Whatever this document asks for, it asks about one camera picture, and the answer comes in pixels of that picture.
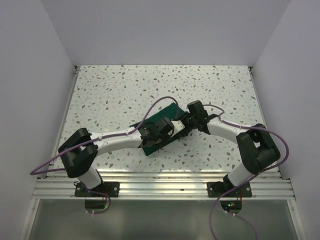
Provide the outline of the green surgical drape cloth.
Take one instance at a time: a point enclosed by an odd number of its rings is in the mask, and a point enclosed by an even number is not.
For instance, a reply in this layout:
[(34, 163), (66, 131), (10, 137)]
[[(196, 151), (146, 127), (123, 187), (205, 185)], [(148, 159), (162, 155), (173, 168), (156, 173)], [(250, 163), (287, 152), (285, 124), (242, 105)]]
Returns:
[(146, 118), (138, 131), (142, 134), (142, 150), (146, 156), (157, 152), (181, 137), (188, 136), (194, 127), (194, 116), (171, 103)]

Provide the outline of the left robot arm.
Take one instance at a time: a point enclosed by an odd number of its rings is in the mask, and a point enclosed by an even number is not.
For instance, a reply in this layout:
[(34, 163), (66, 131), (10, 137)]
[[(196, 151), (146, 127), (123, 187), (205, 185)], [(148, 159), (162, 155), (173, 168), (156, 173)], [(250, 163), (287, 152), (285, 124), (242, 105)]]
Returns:
[(58, 156), (67, 176), (77, 178), (87, 192), (96, 197), (104, 190), (103, 180), (93, 167), (96, 157), (118, 150), (155, 147), (171, 139), (181, 129), (183, 126), (179, 121), (167, 117), (107, 134), (90, 133), (86, 128), (80, 128), (59, 147)]

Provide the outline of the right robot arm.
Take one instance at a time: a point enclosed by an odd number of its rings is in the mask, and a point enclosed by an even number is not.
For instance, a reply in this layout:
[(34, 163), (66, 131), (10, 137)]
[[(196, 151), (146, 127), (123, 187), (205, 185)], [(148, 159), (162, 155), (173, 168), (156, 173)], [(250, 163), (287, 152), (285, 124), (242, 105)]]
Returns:
[(180, 133), (187, 136), (192, 130), (198, 130), (237, 144), (241, 163), (214, 186), (232, 197), (241, 190), (242, 183), (278, 161), (281, 154), (264, 125), (240, 126), (222, 120), (222, 114), (209, 115), (205, 107), (199, 100), (187, 105), (188, 111), (178, 119), (183, 125)]

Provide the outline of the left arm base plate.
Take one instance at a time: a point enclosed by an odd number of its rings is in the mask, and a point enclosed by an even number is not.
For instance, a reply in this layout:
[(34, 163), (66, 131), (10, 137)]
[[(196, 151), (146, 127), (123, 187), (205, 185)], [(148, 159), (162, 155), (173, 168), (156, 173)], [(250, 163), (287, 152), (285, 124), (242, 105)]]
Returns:
[(119, 196), (120, 191), (120, 183), (117, 181), (108, 181), (103, 182), (99, 186), (94, 189), (86, 188), (86, 186), (82, 182), (78, 182), (75, 184), (75, 197), (85, 197), (85, 198), (93, 198), (93, 197), (103, 197), (105, 195), (110, 198), (117, 198)]

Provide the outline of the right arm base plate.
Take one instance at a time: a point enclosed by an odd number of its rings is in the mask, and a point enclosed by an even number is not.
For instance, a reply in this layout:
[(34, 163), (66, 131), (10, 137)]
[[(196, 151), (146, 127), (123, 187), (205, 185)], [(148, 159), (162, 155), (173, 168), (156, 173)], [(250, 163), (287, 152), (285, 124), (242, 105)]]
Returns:
[[(233, 186), (229, 183), (222, 181), (213, 181), (206, 183), (207, 194), (209, 198), (217, 198), (224, 193), (230, 191)], [(253, 196), (250, 183), (245, 183), (244, 185), (232, 190), (230, 193), (226, 194), (225, 198), (251, 198)]]

